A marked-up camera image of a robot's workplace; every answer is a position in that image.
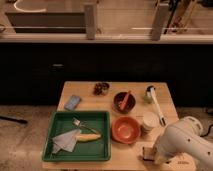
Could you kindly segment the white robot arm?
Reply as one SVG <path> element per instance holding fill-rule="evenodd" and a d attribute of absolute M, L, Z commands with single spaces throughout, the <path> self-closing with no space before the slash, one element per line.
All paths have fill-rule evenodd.
<path fill-rule="evenodd" d="M 154 144 L 154 163 L 166 163 L 178 153 L 187 153 L 213 170 L 213 143 L 201 137 L 203 126 L 192 116 L 169 124 Z"/>

